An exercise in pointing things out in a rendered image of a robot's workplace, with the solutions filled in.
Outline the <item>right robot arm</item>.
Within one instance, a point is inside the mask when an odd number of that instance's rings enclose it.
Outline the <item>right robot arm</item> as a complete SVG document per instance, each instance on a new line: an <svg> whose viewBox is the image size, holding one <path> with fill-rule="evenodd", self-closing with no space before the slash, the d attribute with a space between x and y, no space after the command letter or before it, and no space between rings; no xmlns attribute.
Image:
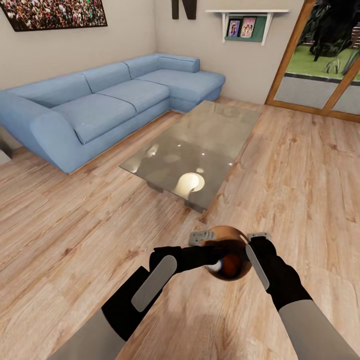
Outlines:
<svg viewBox="0 0 360 360"><path fill-rule="evenodd" d="M301 284L297 271L277 255L272 235L248 233L240 248L251 261L283 322L298 360L360 360Z"/></svg>

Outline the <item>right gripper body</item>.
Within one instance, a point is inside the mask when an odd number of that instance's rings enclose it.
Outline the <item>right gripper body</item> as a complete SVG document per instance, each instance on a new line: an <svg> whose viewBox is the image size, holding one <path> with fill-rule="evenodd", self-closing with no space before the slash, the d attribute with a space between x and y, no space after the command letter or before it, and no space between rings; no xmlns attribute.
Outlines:
<svg viewBox="0 0 360 360"><path fill-rule="evenodd" d="M241 247L240 248L240 254L241 254L241 258L242 258L243 262L249 262L250 261L248 255L247 255L247 252L246 252L246 247Z"/></svg>

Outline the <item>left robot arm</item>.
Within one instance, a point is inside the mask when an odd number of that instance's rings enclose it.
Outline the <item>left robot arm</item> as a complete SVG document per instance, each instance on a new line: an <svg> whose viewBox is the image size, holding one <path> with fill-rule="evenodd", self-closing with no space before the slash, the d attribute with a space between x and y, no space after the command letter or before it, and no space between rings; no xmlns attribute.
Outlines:
<svg viewBox="0 0 360 360"><path fill-rule="evenodd" d="M188 248L161 246L113 296L47 360L115 360L144 319L164 286L176 273L216 265L228 250L202 246L217 235L211 230L191 232Z"/></svg>

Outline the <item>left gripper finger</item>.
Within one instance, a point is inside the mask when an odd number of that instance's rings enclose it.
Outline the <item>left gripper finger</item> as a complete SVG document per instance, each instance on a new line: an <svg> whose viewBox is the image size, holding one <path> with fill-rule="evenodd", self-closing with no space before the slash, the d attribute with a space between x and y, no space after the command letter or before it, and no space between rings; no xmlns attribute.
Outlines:
<svg viewBox="0 0 360 360"><path fill-rule="evenodd" d="M225 256L227 256L228 250L226 249L215 249L215 255L216 255L216 262L218 263L218 260L222 260Z"/></svg>

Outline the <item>trash can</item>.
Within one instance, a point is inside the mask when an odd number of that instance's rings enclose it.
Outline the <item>trash can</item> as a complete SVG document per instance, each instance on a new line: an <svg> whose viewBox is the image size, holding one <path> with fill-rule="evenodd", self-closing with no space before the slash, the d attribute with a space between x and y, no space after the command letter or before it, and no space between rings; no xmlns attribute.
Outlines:
<svg viewBox="0 0 360 360"><path fill-rule="evenodd" d="M210 231L213 231L216 234L216 239L200 241L202 247L213 246L215 250L228 250L229 254L242 257L240 248L244 248L247 243L250 243L248 237L242 231L233 226L222 224L212 227ZM247 276L252 267L253 265L251 261L242 261L241 270L237 271L230 279L224 276L223 272L213 273L208 270L208 273L220 281L232 283Z"/></svg>

